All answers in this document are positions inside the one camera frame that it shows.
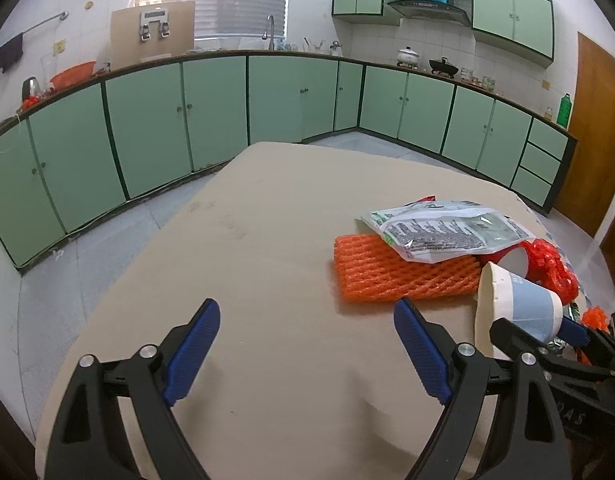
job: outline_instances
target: range hood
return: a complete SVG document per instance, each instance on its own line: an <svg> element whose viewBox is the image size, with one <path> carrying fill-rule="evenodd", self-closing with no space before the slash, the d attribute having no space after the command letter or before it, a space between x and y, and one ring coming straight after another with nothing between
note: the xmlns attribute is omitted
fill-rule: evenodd
<svg viewBox="0 0 615 480"><path fill-rule="evenodd" d="M466 27L472 26L465 10L450 4L443 4L434 0L397 0L388 5L406 18L447 20L460 23Z"/></svg>

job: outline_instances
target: table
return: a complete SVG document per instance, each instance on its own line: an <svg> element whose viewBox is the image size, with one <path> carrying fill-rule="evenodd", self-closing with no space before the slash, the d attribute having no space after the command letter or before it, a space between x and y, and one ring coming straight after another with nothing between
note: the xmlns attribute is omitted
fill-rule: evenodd
<svg viewBox="0 0 615 480"><path fill-rule="evenodd" d="M213 480L402 480L442 409L425 394L389 303L337 293L334 239L361 214L435 194L472 200L545 228L513 192L417 162L262 142L230 162L156 235L110 288L73 344L44 408L36 468L84 354L124 359L187 323L205 298L221 329L189 396L174 407ZM424 316L472 342L471 296L418 301ZM486 399L463 464L475 471L495 399ZM127 399L121 410L141 474L158 479Z"/></svg>

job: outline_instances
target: electrical outlet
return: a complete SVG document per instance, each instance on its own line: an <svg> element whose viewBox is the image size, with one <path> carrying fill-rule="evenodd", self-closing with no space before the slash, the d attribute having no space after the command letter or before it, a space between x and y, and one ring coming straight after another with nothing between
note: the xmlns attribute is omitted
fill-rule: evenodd
<svg viewBox="0 0 615 480"><path fill-rule="evenodd" d="M52 47L52 52L54 54L60 54L66 49L66 40L57 41Z"/></svg>

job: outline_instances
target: green bottle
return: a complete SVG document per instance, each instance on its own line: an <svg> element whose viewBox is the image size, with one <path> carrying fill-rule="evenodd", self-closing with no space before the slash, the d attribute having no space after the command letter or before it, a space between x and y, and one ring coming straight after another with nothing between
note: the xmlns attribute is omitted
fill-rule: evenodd
<svg viewBox="0 0 615 480"><path fill-rule="evenodd" d="M572 111L572 101L569 94L565 94L561 99L561 106L558 109L558 117L556 124L567 128L567 121L570 120L570 112Z"/></svg>

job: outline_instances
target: metal bolt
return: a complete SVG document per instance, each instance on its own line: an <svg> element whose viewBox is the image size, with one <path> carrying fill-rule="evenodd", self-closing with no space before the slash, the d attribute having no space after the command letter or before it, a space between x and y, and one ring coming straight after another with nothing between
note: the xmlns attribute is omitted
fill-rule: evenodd
<svg viewBox="0 0 615 480"><path fill-rule="evenodd" d="M139 355L145 359L150 359L156 355L156 347L154 345L145 345L139 350Z"/></svg>
<svg viewBox="0 0 615 480"><path fill-rule="evenodd" d="M534 363L537 362L537 358L534 357L533 354L529 353L529 352L525 352L522 356L521 356L521 361L523 361L526 365L530 365L532 366Z"/></svg>
<svg viewBox="0 0 615 480"><path fill-rule="evenodd" d="M470 343L461 343L459 345L459 353L465 357L470 357L470 355L474 355L475 352L475 348L470 345Z"/></svg>
<svg viewBox="0 0 615 480"><path fill-rule="evenodd" d="M81 368L88 368L91 367L92 364L94 364L94 356L93 355L84 355L83 357L81 357L81 359L78 362L78 365Z"/></svg>

